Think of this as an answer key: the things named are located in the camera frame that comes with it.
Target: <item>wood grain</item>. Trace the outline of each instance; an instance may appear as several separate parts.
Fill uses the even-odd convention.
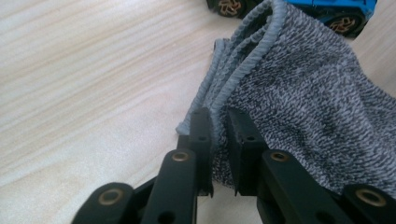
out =
[[[351,42],[396,96],[396,3]],[[139,186],[174,149],[210,64],[239,20],[204,0],[4,1],[0,7],[0,223],[69,223],[105,183]],[[259,223],[253,198],[216,185],[198,223]]]

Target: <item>table surface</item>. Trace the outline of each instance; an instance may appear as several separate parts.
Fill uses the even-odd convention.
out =
[[[378,1],[350,41],[396,96],[396,2]],[[0,223],[69,223],[109,182],[138,187],[240,20],[205,0],[11,1],[0,7]],[[215,185],[198,223],[260,223],[255,199]]]

